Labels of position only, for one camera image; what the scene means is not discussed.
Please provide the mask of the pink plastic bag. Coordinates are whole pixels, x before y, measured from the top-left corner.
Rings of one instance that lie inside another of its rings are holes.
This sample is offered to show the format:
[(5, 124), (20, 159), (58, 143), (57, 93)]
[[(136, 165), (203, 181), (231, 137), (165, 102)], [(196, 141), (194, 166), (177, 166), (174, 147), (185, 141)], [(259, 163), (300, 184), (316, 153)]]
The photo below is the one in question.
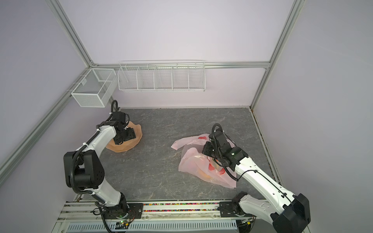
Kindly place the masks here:
[(175, 141), (171, 148), (181, 149), (179, 172), (188, 173), (205, 182), (234, 189), (237, 182), (229, 177), (224, 168), (218, 166), (211, 157), (202, 154), (204, 145), (209, 142), (209, 134), (190, 136)]

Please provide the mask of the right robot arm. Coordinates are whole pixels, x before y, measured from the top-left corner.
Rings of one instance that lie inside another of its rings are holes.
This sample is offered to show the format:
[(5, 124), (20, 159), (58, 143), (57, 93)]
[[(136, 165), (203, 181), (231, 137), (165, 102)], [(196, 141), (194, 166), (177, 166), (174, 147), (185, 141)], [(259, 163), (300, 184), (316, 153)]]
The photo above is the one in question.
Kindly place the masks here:
[(214, 124), (202, 153), (212, 158), (232, 180), (247, 181), (265, 198), (261, 201), (241, 192), (231, 201), (232, 213), (259, 217), (278, 233), (302, 233), (311, 222), (308, 198), (295, 195), (277, 183), (242, 148), (230, 144), (229, 139), (221, 125)]

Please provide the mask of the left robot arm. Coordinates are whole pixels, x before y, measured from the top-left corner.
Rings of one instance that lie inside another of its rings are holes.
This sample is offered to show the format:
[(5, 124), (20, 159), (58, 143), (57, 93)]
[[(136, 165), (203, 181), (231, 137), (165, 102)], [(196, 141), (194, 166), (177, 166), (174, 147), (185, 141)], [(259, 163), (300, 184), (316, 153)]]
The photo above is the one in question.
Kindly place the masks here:
[(118, 102), (111, 104), (110, 116), (96, 126), (95, 134), (75, 151), (64, 155), (65, 179), (76, 194), (88, 194), (98, 202), (98, 207), (126, 215), (129, 207), (124, 194), (114, 189), (105, 179), (105, 170), (100, 156), (107, 144), (115, 145), (136, 138), (130, 128), (130, 117), (119, 110)]

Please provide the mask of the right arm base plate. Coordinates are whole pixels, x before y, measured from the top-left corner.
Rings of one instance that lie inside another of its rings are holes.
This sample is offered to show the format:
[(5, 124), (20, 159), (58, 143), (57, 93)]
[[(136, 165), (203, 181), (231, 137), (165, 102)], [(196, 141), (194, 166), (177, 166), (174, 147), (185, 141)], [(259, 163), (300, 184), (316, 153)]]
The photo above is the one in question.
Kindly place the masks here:
[(255, 217), (253, 214), (245, 213), (237, 203), (232, 201), (219, 202), (218, 211), (221, 217)]

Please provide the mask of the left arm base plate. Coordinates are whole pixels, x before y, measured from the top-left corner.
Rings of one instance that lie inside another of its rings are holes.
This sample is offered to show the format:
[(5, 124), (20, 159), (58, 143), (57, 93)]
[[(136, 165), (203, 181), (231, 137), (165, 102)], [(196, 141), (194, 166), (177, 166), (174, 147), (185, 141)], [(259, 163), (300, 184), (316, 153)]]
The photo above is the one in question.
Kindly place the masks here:
[(104, 207), (104, 219), (140, 219), (143, 213), (143, 203), (128, 203), (126, 206), (119, 205)]

